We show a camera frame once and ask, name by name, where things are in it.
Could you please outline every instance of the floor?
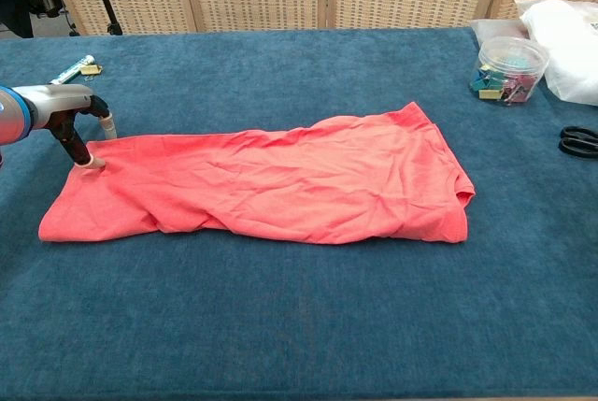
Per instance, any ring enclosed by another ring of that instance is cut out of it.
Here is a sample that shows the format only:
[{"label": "floor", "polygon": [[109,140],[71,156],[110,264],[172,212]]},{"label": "floor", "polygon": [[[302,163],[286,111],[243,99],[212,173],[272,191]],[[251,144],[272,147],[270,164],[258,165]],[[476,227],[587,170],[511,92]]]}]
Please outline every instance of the floor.
[{"label": "floor", "polygon": [[[34,28],[34,36],[68,36],[69,28],[66,25],[64,14],[57,18],[38,18],[31,15],[31,24]],[[0,39],[19,38],[10,32],[4,24],[0,24]]]}]

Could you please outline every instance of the small object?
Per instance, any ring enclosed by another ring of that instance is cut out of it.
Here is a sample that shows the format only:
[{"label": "small object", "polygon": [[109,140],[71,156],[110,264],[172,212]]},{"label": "small object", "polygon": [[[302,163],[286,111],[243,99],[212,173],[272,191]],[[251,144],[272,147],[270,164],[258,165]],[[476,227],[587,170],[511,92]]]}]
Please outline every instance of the small object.
[{"label": "small object", "polygon": [[498,36],[482,44],[469,86],[480,99],[525,102],[547,65],[547,52],[534,41]]},{"label": "small object", "polygon": [[51,85],[62,85],[63,83],[67,83],[69,80],[74,79],[78,73],[80,72],[81,68],[86,64],[94,64],[95,59],[91,55],[85,55],[85,57],[81,58],[78,62],[73,64],[71,67],[66,69],[65,71],[61,72],[60,75],[53,80],[50,80]]},{"label": "small object", "polygon": [[474,91],[485,90],[486,89],[486,82],[482,79],[474,80],[471,82],[471,89]]},{"label": "small object", "polygon": [[598,159],[598,133],[589,128],[573,125],[561,130],[559,149],[581,158]]},{"label": "small object", "polygon": [[81,76],[97,76],[102,73],[102,66],[98,64],[86,64],[81,67]]},{"label": "small object", "polygon": [[480,99],[500,100],[503,90],[479,90]]}]

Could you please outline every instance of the scissor handle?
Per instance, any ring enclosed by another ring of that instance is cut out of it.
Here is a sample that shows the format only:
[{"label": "scissor handle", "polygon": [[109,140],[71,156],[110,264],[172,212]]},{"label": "scissor handle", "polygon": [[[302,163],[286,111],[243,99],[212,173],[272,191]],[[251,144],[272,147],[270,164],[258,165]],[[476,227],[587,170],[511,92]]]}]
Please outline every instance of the scissor handle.
[{"label": "scissor handle", "polygon": [[559,149],[581,158],[598,158],[598,142],[584,141],[575,137],[564,137],[559,142]]},{"label": "scissor handle", "polygon": [[561,137],[572,137],[582,141],[598,143],[598,133],[589,128],[576,127],[574,125],[564,127],[561,130]]}]

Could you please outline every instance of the container lid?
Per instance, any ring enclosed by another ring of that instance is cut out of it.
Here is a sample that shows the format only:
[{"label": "container lid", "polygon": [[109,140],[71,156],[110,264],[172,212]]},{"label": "container lid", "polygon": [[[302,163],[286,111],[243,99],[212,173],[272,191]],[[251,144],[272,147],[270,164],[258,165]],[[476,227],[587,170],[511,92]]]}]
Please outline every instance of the container lid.
[{"label": "container lid", "polygon": [[479,61],[506,74],[541,76],[548,66],[548,52],[530,39],[497,36],[484,41]]}]

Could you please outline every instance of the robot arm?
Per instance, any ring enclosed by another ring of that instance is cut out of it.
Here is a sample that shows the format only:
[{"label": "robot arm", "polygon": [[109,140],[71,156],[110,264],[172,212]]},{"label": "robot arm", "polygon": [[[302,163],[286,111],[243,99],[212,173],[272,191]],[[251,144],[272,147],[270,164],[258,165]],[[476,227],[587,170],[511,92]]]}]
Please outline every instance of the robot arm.
[{"label": "robot arm", "polygon": [[77,113],[99,118],[107,139],[116,137],[106,102],[83,85],[0,86],[0,146],[20,141],[32,130],[48,129],[60,141],[76,165],[105,165],[93,157],[75,130]]}]

